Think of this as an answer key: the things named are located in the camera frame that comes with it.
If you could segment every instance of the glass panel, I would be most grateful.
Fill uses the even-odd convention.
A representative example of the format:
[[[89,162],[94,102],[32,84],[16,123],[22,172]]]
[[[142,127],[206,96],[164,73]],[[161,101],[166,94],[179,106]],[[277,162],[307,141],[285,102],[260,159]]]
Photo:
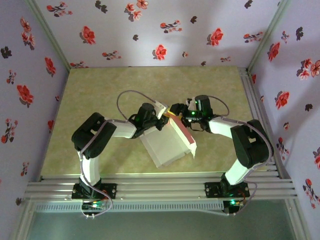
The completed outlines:
[[[202,212],[35,213],[28,240],[292,240],[283,200],[255,200],[237,216]]]

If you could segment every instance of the floral wallpaper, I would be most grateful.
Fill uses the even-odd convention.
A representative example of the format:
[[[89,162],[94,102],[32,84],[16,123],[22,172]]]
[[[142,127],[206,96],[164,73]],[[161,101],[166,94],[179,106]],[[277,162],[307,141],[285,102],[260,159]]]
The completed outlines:
[[[35,2],[71,68],[247,67],[280,0]]]
[[[318,1],[290,1],[251,69],[315,240],[320,236],[320,28],[314,26],[319,9]]]
[[[2,1],[0,20],[0,239],[7,240],[26,186],[39,176],[68,72],[24,1]]]

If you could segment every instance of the metal frame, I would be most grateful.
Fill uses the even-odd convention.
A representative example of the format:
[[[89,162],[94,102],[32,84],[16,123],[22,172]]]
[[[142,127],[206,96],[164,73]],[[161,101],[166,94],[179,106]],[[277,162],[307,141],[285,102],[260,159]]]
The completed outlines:
[[[270,134],[250,75],[245,68],[239,68],[239,75],[253,118],[260,120]],[[230,198],[206,198],[204,183],[219,182],[221,175],[222,172],[128,173],[106,175],[102,182],[117,184],[115,212],[219,210],[223,200]],[[30,182],[24,195],[27,201],[11,239],[26,239],[34,212],[79,212],[81,201],[71,200],[73,185],[78,178],[77,174],[42,176],[39,182]],[[254,200],[285,200],[296,239],[311,239],[293,182],[279,156],[275,155],[266,167],[254,171],[247,180],[258,185]],[[254,185],[248,187],[252,192]]]

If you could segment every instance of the beige table surface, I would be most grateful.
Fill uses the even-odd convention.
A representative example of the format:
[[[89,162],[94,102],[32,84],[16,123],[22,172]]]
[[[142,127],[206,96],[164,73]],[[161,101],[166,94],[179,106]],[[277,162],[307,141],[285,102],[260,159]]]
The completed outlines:
[[[82,68],[70,71],[61,98],[42,175],[79,174],[80,162],[71,136],[94,112],[106,118],[120,119],[116,100],[124,90],[138,90],[168,106],[185,103],[197,95],[214,95],[230,108],[230,118],[252,119],[248,101],[236,67],[117,67]],[[138,112],[147,99],[125,93],[119,104],[124,114]],[[226,113],[224,106],[211,100],[216,114]],[[156,168],[139,138],[113,137],[100,155],[102,174],[221,172],[236,160],[231,139],[207,132],[190,131],[197,143],[195,159],[189,153],[164,168]]]

